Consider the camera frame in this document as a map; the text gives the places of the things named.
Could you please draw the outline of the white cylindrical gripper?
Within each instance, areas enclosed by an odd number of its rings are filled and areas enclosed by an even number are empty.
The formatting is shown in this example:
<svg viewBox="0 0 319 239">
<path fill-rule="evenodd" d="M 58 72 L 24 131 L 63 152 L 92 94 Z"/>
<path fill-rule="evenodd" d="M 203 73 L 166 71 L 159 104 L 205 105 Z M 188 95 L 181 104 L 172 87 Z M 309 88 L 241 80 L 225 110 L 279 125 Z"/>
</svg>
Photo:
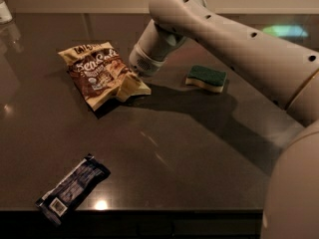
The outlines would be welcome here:
<svg viewBox="0 0 319 239">
<path fill-rule="evenodd" d="M 178 49 L 186 37 L 161 28 L 150 20 L 130 55 L 131 68 L 142 77 L 151 77 L 165 63 L 168 55 Z"/>
</svg>

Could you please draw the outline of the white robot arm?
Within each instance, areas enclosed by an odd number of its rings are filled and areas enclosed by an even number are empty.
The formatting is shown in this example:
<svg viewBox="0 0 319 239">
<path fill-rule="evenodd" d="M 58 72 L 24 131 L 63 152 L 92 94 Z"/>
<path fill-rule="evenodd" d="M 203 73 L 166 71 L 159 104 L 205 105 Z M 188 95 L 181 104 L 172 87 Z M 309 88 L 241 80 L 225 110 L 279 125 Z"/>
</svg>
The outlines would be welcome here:
<svg viewBox="0 0 319 239">
<path fill-rule="evenodd" d="M 216 15 L 205 0 L 149 0 L 151 20 L 130 54 L 153 75 L 191 38 L 304 125 L 280 154 L 260 239 L 319 239 L 319 53 Z"/>
</svg>

